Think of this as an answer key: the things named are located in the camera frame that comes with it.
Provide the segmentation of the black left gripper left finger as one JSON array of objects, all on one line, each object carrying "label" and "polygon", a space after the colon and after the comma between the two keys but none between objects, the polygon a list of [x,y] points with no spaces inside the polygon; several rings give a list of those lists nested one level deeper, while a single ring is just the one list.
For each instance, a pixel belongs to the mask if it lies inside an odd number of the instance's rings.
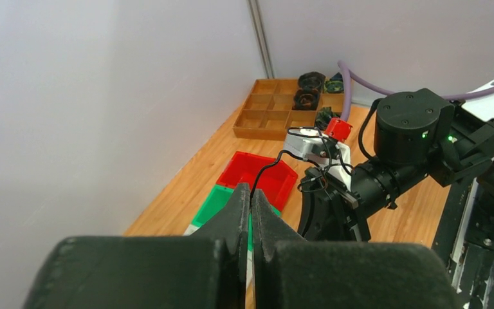
[{"label": "black left gripper left finger", "polygon": [[188,236],[72,236],[38,271],[25,308],[244,308],[250,188]]}]

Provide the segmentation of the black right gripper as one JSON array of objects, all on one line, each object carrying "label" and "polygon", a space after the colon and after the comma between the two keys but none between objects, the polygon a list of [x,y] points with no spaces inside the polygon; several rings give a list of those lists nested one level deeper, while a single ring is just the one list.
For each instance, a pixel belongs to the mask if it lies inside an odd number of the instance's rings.
[{"label": "black right gripper", "polygon": [[304,186],[302,210],[297,233],[308,241],[369,241],[370,207],[373,204],[373,165],[354,168],[348,191],[334,176],[327,187]]}]

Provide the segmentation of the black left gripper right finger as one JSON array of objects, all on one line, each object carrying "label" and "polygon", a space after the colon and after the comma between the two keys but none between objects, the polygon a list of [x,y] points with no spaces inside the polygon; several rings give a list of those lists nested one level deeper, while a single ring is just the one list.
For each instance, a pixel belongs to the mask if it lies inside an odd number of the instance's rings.
[{"label": "black left gripper right finger", "polygon": [[414,243],[308,241],[252,197],[256,308],[460,308],[442,261]]}]

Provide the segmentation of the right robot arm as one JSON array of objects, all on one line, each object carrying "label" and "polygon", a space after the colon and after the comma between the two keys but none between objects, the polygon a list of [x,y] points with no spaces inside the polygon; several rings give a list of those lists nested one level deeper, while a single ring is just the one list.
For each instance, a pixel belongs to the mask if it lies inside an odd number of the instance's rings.
[{"label": "right robot arm", "polygon": [[440,97],[429,89],[372,103],[374,153],[350,149],[316,127],[290,128],[286,144],[312,164],[300,182],[298,233],[311,241],[368,241],[367,220],[427,177],[446,187],[486,172],[494,159],[494,86]]}]

